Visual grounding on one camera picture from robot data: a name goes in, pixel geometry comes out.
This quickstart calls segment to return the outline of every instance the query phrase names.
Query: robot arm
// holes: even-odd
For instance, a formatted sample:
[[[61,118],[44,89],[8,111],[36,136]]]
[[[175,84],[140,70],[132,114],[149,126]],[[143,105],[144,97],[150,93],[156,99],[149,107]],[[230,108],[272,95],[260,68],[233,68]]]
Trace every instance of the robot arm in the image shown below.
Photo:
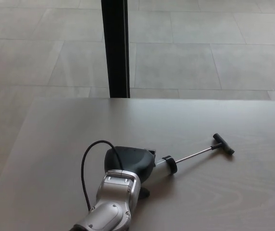
[[[71,231],[126,231],[136,208],[141,182],[124,170],[107,172],[97,192],[97,203]]]
[[[70,231],[128,230],[139,195],[142,195],[141,198],[149,196],[148,191],[141,188],[141,183],[174,174],[177,172],[178,163],[210,150],[222,148],[229,156],[235,152],[219,134],[214,134],[213,138],[217,141],[216,145],[178,161],[166,156],[155,162],[154,151],[113,146],[105,156],[104,168],[107,173],[98,189],[96,205],[85,219],[75,224]],[[96,143],[99,141],[93,143],[86,154]]]

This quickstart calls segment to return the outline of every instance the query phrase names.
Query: table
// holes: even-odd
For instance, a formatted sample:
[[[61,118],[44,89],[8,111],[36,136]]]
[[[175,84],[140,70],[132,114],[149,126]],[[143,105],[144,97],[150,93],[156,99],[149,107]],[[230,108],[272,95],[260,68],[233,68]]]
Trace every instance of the table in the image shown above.
[[[0,231],[66,231],[87,214],[80,182],[85,149],[156,149],[176,160],[219,133],[234,158],[201,154],[150,185],[131,231],[275,230],[275,102],[139,99],[36,100],[0,178]],[[95,203],[109,146],[87,156]]]

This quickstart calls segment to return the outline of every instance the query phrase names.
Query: wood grain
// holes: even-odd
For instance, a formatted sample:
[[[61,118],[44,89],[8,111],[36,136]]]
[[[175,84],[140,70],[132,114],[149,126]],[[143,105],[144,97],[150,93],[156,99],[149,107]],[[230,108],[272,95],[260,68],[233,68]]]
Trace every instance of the wood grain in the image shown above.
[[[96,140],[180,159],[219,133],[236,151],[205,153],[148,185],[131,231],[275,230],[275,102],[62,99],[33,103],[0,178],[0,231],[68,230],[87,213],[80,162]],[[105,145],[87,157],[91,199]]]

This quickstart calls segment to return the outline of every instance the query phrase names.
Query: t-handle tool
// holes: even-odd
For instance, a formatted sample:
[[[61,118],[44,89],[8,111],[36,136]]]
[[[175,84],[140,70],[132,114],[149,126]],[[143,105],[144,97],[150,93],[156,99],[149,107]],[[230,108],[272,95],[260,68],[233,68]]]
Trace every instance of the t-handle tool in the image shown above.
[[[188,159],[190,159],[192,157],[195,157],[199,154],[205,153],[205,152],[210,151],[210,150],[218,149],[218,148],[222,148],[224,150],[224,152],[226,152],[226,154],[228,154],[228,155],[234,154],[234,152],[235,152],[234,149],[229,147],[229,145],[226,143],[226,141],[218,133],[215,133],[213,135],[213,138],[218,142],[218,144],[216,144],[214,146],[211,146],[210,148],[207,148],[207,149],[205,149],[203,151],[200,151],[198,153],[195,153],[193,155],[187,156],[183,159],[177,160],[175,163],[178,164],[180,162],[183,162],[184,160],[188,160]]]
[[[153,168],[151,175],[147,179],[147,182],[157,180],[158,178],[162,178],[168,175],[172,175],[177,172],[177,164],[180,162],[183,162],[185,160],[188,160],[192,157],[195,157],[199,154],[205,153],[210,150],[222,148],[224,152],[228,155],[232,155],[235,151],[227,144],[227,142],[218,134],[214,134],[213,138],[218,142],[216,145],[211,146],[210,148],[207,148],[203,151],[200,151],[198,153],[195,153],[193,155],[187,156],[185,158],[182,158],[180,160],[175,161],[170,155],[162,158],[161,160],[157,161],[155,163],[155,167]]]

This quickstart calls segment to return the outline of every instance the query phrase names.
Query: black handle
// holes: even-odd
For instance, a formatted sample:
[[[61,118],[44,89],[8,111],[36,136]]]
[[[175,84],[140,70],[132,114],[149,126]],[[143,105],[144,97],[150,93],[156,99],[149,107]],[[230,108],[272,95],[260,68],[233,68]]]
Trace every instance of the black handle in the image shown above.
[[[88,230],[81,225],[74,225],[73,228],[70,229],[69,231],[88,231]]]
[[[213,135],[213,138],[221,144],[221,148],[229,155],[232,155],[234,154],[234,149],[232,149],[231,147],[229,147],[229,145],[226,143],[225,140],[223,140],[223,138],[218,134],[218,133],[215,133]]]

